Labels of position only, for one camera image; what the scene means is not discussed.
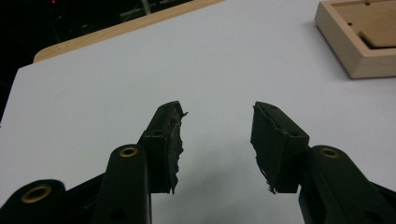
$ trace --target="wooden tray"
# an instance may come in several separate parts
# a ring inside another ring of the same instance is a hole
[[[332,0],[315,22],[351,78],[396,77],[396,0]]]

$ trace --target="dark floor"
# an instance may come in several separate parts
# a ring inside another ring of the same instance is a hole
[[[151,12],[191,0],[148,0]],[[140,0],[0,0],[0,119],[14,77],[42,49],[145,16]]]

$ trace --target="light wood box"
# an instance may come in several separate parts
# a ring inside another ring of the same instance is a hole
[[[321,1],[315,22],[351,78],[396,77],[396,0]]]

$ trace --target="white table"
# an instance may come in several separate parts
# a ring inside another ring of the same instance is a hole
[[[20,69],[0,128],[0,202],[54,178],[68,189],[136,143],[179,100],[175,195],[153,223],[303,223],[297,194],[267,190],[249,143],[252,106],[280,107],[396,190],[396,79],[351,80],[314,24],[318,0],[227,0]]]

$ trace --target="wooden edge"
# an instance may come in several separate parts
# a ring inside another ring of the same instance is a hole
[[[219,2],[223,2],[224,0],[193,0],[188,3],[181,4],[176,7],[170,7],[168,9],[132,20],[127,21],[112,27],[108,27],[106,29],[83,35],[68,41],[64,41],[62,43],[47,47],[45,49],[40,50],[34,58],[33,63],[38,63],[48,58],[75,50],[80,49],[103,40],[107,40],[109,38],[123,35],[134,30],[138,30],[140,28],[144,28],[146,26],[150,26],[152,24],[158,23],[160,21],[165,21],[176,16],[180,16],[186,14],[188,12],[192,12],[194,10],[208,7],[214,5]]]

